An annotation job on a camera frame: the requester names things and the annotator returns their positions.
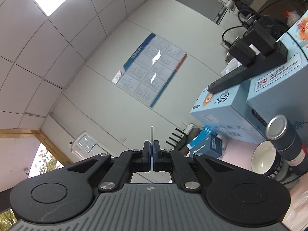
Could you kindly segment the white shoelace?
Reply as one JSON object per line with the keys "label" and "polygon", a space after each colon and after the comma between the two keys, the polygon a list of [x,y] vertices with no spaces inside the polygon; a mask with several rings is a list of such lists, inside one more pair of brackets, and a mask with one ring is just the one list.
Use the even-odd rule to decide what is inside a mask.
{"label": "white shoelace", "polygon": [[150,171],[153,172],[153,131],[154,131],[154,126],[152,125],[150,127]]}

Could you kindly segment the black wifi router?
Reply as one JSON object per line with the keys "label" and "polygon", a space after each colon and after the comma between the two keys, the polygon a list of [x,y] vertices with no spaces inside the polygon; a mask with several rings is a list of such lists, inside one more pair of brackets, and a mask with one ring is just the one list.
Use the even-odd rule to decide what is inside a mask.
{"label": "black wifi router", "polygon": [[171,136],[166,140],[166,144],[174,150],[180,151],[184,156],[189,153],[188,144],[197,137],[201,128],[193,123],[189,123],[184,129],[175,128]]}

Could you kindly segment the small dark blue box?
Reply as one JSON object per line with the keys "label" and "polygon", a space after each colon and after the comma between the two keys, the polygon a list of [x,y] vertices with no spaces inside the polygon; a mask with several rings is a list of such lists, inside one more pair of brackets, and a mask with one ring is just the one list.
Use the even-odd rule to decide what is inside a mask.
{"label": "small dark blue box", "polygon": [[195,153],[202,153],[217,159],[224,155],[226,144],[225,137],[217,134],[209,126],[205,126],[199,135],[187,145],[189,149],[187,157],[193,157]]}

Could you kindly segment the black white ceramic mug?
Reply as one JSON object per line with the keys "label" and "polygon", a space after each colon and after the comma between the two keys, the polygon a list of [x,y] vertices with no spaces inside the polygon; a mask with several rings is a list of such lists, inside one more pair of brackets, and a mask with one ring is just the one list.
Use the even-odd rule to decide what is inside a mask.
{"label": "black white ceramic mug", "polygon": [[283,167],[284,161],[270,141],[264,141],[257,146],[251,159],[251,169],[254,173],[276,178]]}

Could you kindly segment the dark blue thermos bottle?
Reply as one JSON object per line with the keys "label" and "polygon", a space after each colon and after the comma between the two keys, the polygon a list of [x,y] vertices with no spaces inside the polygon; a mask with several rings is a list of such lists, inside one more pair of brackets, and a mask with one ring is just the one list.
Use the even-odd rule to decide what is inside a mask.
{"label": "dark blue thermos bottle", "polygon": [[265,135],[291,169],[299,176],[307,173],[307,149],[284,115],[276,115],[266,126]]}

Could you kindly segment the light blue cardboard box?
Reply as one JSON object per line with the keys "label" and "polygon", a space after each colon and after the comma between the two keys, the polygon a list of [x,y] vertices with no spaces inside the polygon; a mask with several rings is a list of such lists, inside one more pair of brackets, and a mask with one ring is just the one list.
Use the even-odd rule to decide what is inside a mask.
{"label": "light blue cardboard box", "polygon": [[247,103],[268,123],[278,114],[307,138],[307,13],[279,38],[287,61],[251,80]]}

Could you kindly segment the black power strip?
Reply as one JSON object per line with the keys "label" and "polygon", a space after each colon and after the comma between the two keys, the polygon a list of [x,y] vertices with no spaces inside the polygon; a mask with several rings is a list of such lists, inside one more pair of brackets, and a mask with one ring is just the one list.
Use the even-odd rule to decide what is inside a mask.
{"label": "black power strip", "polygon": [[243,38],[238,38],[229,53],[241,65],[208,86],[216,94],[250,78],[269,71],[287,61],[288,49],[277,41],[258,21],[249,27]]}

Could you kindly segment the red white plastic bag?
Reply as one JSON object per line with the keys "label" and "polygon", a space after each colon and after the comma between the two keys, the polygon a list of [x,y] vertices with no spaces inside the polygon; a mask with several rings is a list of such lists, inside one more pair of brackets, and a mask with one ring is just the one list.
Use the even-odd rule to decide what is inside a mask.
{"label": "red white plastic bag", "polygon": [[307,218],[307,191],[305,191],[297,198],[291,200],[291,205],[282,223],[289,230],[306,230]]}

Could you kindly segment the person in background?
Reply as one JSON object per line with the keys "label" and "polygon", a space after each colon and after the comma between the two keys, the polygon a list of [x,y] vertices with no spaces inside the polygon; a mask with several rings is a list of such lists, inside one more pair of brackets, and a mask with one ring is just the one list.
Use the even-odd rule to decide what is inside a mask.
{"label": "person in background", "polygon": [[249,13],[253,12],[253,9],[249,7],[246,3],[244,3],[242,0],[232,0],[235,3],[236,8],[240,10],[245,10],[242,12],[244,16],[247,16]]}

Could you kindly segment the wall notice poster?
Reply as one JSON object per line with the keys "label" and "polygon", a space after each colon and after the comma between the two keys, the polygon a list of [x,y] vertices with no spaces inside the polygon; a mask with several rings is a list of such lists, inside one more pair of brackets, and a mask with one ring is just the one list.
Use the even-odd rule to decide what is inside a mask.
{"label": "wall notice poster", "polygon": [[112,82],[153,107],[186,58],[187,53],[181,48],[151,33]]}

